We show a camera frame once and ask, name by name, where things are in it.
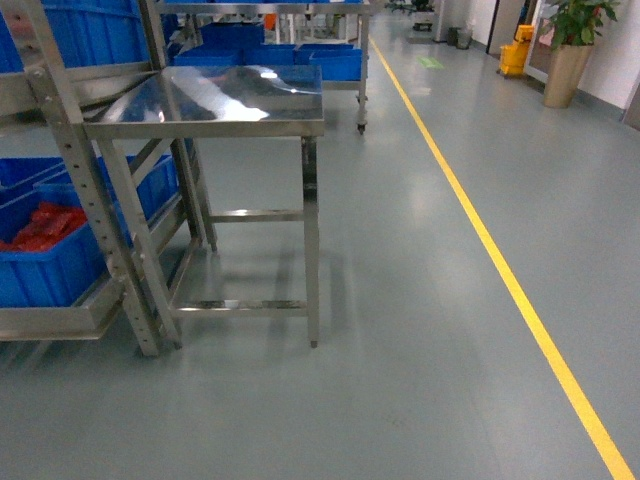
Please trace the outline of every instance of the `floor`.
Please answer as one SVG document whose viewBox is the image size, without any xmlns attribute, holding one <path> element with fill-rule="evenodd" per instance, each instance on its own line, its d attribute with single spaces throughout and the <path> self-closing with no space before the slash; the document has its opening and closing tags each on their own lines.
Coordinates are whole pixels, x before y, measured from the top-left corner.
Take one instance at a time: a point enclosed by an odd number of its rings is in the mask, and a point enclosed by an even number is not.
<svg viewBox="0 0 640 480">
<path fill-rule="evenodd" d="M 371 35 L 640 473 L 640 132 L 543 108 L 478 50 L 411 45 L 410 22 Z M 0 344 L 0 478 L 611 478 L 374 52 L 370 70 L 364 136 L 353 92 L 326 95 L 319 348 L 304 319 L 188 322 L 156 359 L 124 318 Z M 46 130 L 0 139 L 27 143 L 55 152 Z M 297 141 L 201 150 L 217 208 L 299 206 Z M 296 226 L 219 233 L 227 296 L 304 295 Z"/>
</svg>

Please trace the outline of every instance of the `yellow floor line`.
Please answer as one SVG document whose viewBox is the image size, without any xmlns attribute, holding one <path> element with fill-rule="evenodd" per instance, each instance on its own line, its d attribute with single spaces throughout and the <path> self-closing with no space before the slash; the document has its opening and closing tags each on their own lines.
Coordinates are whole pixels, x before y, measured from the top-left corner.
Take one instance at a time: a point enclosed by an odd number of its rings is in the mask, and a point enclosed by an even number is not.
<svg viewBox="0 0 640 480">
<path fill-rule="evenodd" d="M 582 388 L 571 372 L 571 369 L 565 362 L 564 358 L 562 358 L 558 347 L 556 347 L 555 343 L 551 339 L 551 335 L 549 335 L 549 332 L 547 332 L 547 329 L 540 320 L 540 317 L 538 317 L 538 314 L 531 305 L 531 302 L 529 302 L 529 299 L 520 286 L 518 279 L 511 271 L 509 264 L 502 256 L 502 253 L 500 252 L 500 249 L 498 248 L 496 243 L 493 241 L 493 238 L 491 238 L 487 227 L 485 227 L 484 223 L 482 222 L 482 219 L 471 203 L 471 200 L 469 200 L 469 197 L 465 193 L 462 185 L 460 185 L 460 182 L 453 173 L 453 170 L 451 170 L 451 167 L 442 155 L 442 152 L 429 133 L 429 130 L 427 130 L 427 127 L 420 118 L 420 115 L 418 115 L 418 112 L 411 103 L 411 100 L 409 100 L 409 97 L 402 88 L 402 85 L 400 85 L 400 82 L 398 81 L 395 73 L 393 73 L 393 70 L 391 70 L 391 67 L 387 63 L 384 55 L 378 48 L 378 45 L 375 43 L 375 41 L 373 39 L 370 39 L 370 42 L 371 46 L 378 54 L 378 57 L 380 57 L 380 61 L 389 74 L 391 81 L 398 90 L 400 97 L 402 97 L 407 110 L 409 110 L 409 113 L 413 117 L 413 120 L 416 122 L 418 129 L 429 145 L 431 152 L 436 157 L 436 160 L 438 161 L 440 168 L 447 177 L 451 188 L 458 197 L 458 201 L 469 217 L 473 228 L 478 234 L 478 237 L 480 237 L 484 248 L 487 250 L 487 253 L 496 266 L 498 273 L 502 277 L 502 281 L 509 290 L 511 297 L 520 310 L 520 313 L 522 314 L 522 317 L 529 327 L 529 330 L 531 330 L 531 333 L 536 339 L 536 342 L 538 342 L 542 353 L 547 358 L 547 361 L 549 362 L 553 373 L 560 382 L 560 385 L 567 395 L 567 398 L 571 402 L 571 405 L 573 405 L 575 412 L 578 414 L 578 417 L 580 418 L 582 425 L 584 425 L 584 428 L 589 434 L 589 437 L 591 437 L 591 441 L 597 448 L 598 453 L 609 469 L 611 476 L 614 480 L 635 480 L 635 477 L 633 476 L 631 469 L 627 465 L 627 462 L 622 457 L 622 454 L 618 450 L 616 444 L 613 442 L 613 440 L 611 440 L 607 429 L 604 427 L 602 421 L 598 417 L 598 414 L 591 406 L 591 402 L 589 402 L 589 399 L 582 391 Z"/>
</svg>

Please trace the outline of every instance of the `potted plant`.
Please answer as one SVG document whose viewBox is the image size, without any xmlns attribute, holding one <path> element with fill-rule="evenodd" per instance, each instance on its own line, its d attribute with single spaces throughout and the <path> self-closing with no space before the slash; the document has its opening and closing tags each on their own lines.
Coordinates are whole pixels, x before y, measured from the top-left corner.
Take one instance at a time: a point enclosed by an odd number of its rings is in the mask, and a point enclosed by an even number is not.
<svg viewBox="0 0 640 480">
<path fill-rule="evenodd" d="M 546 32 L 553 30 L 551 66 L 544 89 L 547 107 L 567 108 L 578 89 L 580 77 L 593 50 L 602 15 L 617 21 L 616 0 L 556 0 L 557 12 L 549 18 Z"/>
</svg>

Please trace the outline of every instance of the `red item in crate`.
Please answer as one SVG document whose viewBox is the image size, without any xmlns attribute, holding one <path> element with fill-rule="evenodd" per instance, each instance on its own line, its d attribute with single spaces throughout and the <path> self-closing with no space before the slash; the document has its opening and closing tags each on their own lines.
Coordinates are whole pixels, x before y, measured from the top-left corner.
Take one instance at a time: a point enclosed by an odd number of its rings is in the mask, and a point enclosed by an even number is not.
<svg viewBox="0 0 640 480">
<path fill-rule="evenodd" d="M 31 222 L 18 232 L 13 242 L 0 241 L 1 252 L 46 252 L 87 222 L 79 207 L 40 202 Z"/>
</svg>

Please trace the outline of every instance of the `white wall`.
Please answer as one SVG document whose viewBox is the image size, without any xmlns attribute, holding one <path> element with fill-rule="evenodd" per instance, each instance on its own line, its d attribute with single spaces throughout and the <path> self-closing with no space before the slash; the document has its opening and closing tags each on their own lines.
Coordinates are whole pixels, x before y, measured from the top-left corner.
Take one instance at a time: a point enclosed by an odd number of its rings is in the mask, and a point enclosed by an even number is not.
<svg viewBox="0 0 640 480">
<path fill-rule="evenodd" d="M 602 29 L 579 88 L 627 108 L 640 75 L 640 0 L 627 0 L 616 13 L 618 22 Z"/>
<path fill-rule="evenodd" d="M 489 43 L 491 21 L 493 20 L 493 11 L 495 9 L 496 0 L 473 0 L 471 3 L 469 21 L 475 24 L 473 27 L 473 39 L 483 45 Z"/>
</svg>

